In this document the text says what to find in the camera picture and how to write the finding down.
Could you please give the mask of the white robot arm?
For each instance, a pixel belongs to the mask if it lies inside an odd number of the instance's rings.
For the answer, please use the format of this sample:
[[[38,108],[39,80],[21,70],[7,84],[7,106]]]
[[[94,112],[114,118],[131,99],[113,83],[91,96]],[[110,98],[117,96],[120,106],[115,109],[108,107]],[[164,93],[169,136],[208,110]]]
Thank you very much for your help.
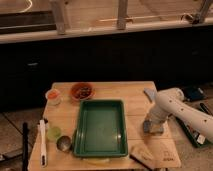
[[[213,116],[186,105],[180,88],[161,91],[145,88],[144,93],[154,103],[143,123],[145,132],[162,133],[168,115],[173,114],[213,143]]]

